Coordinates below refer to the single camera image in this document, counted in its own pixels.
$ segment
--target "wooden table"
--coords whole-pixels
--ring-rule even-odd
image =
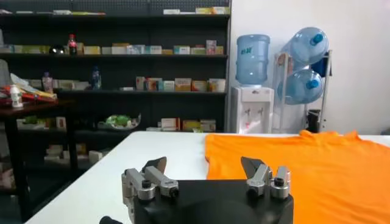
[[[39,115],[42,113],[62,113],[66,117],[66,137],[68,138],[68,147],[70,155],[71,173],[76,176],[77,172],[77,154],[76,143],[74,140],[73,116],[71,112],[72,101],[61,101],[55,103],[26,103],[22,108],[12,108],[11,106],[0,106],[0,121],[5,124],[5,133],[10,151],[10,160],[15,177],[15,190],[0,189],[1,193],[17,195],[22,222],[27,221],[32,216],[29,197],[29,185],[24,168],[23,154],[19,147],[18,118]]]

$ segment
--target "water bottle rack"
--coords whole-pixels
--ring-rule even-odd
[[[324,58],[328,58],[325,67],[325,76],[323,77],[324,92],[322,93],[322,97],[318,99],[322,99],[321,110],[319,114],[316,114],[319,117],[319,132],[321,132],[326,126],[325,108],[327,103],[328,85],[330,81],[329,78],[331,76],[332,50],[329,50],[328,54]],[[308,113],[313,113],[311,111],[308,111],[308,104],[287,105],[285,103],[286,80],[289,72],[288,64],[289,55],[287,53],[278,53],[275,55],[273,80],[273,87],[275,89],[273,116],[274,120],[272,125],[273,133],[297,133],[298,131],[305,129]],[[283,82],[281,98],[279,98],[279,96],[277,95],[277,88],[280,82]]]

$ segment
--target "water bottle cap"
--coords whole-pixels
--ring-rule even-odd
[[[308,89],[313,89],[319,86],[319,82],[317,80],[310,80],[309,82],[306,83],[306,87]]]
[[[313,39],[311,39],[310,43],[311,45],[315,46],[317,45],[318,43],[320,43],[322,40],[324,39],[324,36],[322,34],[317,34],[313,37]]]

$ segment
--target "label on water jug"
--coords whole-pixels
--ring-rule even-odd
[[[250,53],[252,53],[252,47],[247,47],[247,48],[241,50],[241,55],[242,54],[250,54]]]

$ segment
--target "white bottle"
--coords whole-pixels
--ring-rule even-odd
[[[16,85],[11,85],[10,94],[12,99],[12,107],[14,108],[23,107],[22,94]]]

